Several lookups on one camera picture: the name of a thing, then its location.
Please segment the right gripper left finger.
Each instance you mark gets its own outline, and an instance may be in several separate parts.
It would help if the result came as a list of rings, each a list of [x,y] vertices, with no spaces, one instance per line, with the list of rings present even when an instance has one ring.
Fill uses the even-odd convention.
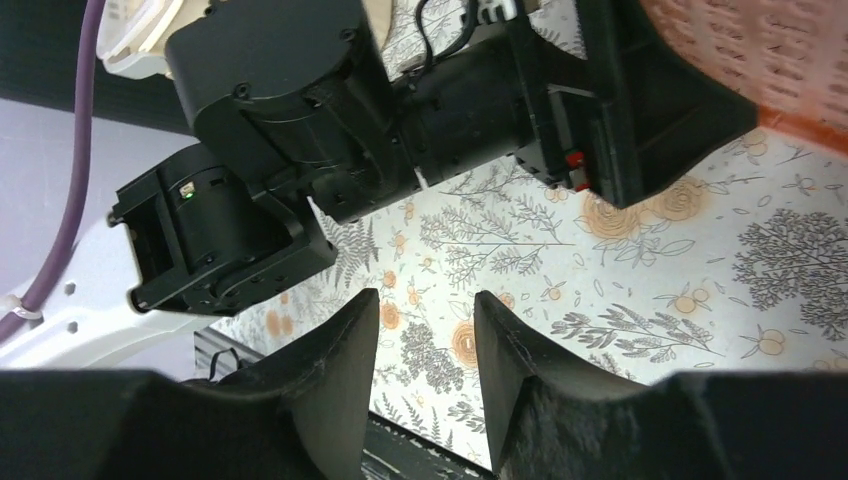
[[[358,479],[379,297],[216,381],[143,370],[6,371],[5,479]]]

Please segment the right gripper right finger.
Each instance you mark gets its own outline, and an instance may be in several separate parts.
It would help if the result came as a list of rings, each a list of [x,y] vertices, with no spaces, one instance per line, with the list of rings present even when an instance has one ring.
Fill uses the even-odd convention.
[[[474,304],[492,470],[499,479],[843,479],[847,377],[675,373],[645,386]]]

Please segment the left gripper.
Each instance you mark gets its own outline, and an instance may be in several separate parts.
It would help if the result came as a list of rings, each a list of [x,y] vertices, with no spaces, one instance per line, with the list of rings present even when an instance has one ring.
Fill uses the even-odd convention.
[[[530,26],[486,26],[395,79],[395,198],[511,156],[547,186],[624,208],[756,126],[756,105],[675,53],[639,2],[576,10],[586,60]]]

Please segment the pink plastic basket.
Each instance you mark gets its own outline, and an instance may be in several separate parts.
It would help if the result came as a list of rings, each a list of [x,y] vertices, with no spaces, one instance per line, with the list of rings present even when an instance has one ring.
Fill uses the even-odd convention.
[[[844,1],[644,1],[683,59],[758,106],[766,127],[847,154]]]

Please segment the black round waste bin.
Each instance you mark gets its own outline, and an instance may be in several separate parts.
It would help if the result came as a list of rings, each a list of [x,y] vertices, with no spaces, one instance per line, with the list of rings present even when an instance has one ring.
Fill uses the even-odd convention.
[[[1,98],[71,112],[84,1],[1,2]],[[94,71],[97,118],[188,135],[173,83]]]

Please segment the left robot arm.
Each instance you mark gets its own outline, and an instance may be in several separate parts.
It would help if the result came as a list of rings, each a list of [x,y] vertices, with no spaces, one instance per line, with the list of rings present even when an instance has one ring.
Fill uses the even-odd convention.
[[[65,218],[1,300],[5,370],[114,365],[331,267],[318,221],[510,155],[549,187],[645,200],[753,129],[640,1],[580,1],[579,58],[532,1],[468,1],[390,79],[362,1],[5,1],[1,96],[72,108]]]

